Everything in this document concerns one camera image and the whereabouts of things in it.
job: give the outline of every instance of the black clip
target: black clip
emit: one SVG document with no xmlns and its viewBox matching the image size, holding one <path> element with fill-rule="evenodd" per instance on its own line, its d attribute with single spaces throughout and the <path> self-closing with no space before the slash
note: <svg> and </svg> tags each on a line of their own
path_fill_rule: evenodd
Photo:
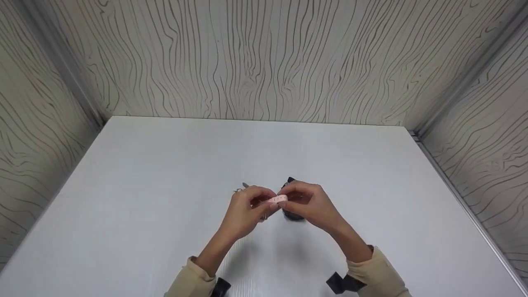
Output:
<svg viewBox="0 0 528 297">
<path fill-rule="evenodd" d="M 341 278 L 337 272 L 332 274 L 328 281 L 326 281 L 326 284 L 335 294 L 343 294 L 345 291 L 357 292 L 366 286 L 366 284 L 356 280 L 348 274 Z"/>
<path fill-rule="evenodd" d="M 213 289 L 213 292 L 211 293 L 211 297 L 224 297 L 230 287 L 231 287 L 230 283 L 228 283 L 223 278 L 219 277 L 216 280 L 216 285 L 214 285 L 214 289 Z"/>
</svg>

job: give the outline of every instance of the white table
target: white table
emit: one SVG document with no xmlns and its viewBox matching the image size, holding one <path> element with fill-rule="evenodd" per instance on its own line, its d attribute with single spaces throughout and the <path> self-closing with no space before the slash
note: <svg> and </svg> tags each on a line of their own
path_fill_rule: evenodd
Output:
<svg viewBox="0 0 528 297">
<path fill-rule="evenodd" d="M 108 122 L 3 270 L 0 296 L 162 296 L 241 182 L 277 191 L 290 175 L 320 183 L 414 296 L 522 296 L 402 127 L 146 117 Z M 332 296 L 335 271 L 346 265 L 332 239 L 278 212 L 218 275 L 232 297 Z"/>
</svg>

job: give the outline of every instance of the pink tape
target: pink tape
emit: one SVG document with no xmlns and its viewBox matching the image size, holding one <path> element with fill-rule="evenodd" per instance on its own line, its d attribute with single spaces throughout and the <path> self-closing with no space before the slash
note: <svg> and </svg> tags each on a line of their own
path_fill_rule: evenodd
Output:
<svg viewBox="0 0 528 297">
<path fill-rule="evenodd" d="M 281 201 L 288 201 L 288 196 L 279 195 L 279 196 L 275 196 L 273 198 L 266 200 L 267 203 L 279 203 Z"/>
</svg>

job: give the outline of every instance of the person's right hand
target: person's right hand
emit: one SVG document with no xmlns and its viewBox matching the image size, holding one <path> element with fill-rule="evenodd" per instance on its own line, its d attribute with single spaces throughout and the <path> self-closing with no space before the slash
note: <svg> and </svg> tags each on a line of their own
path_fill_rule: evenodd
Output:
<svg viewBox="0 0 528 297">
<path fill-rule="evenodd" d="M 286 185 L 277 194 L 288 196 L 288 201 L 279 202 L 281 208 L 304 217 L 314 226 L 328 233 L 342 224 L 347 224 L 318 184 L 296 180 Z"/>
</svg>

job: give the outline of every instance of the wood grain wallpaper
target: wood grain wallpaper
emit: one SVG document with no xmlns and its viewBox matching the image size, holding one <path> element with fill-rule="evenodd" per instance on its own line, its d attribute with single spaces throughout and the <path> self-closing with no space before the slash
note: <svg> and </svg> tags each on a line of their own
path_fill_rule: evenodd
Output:
<svg viewBox="0 0 528 297">
<path fill-rule="evenodd" d="M 96 131 L 10 1 L 0 1 L 0 270 Z"/>
<path fill-rule="evenodd" d="M 528 25 L 423 140 L 528 284 Z"/>
<path fill-rule="evenodd" d="M 109 114 L 416 128 L 515 1 L 46 0 Z"/>
</svg>

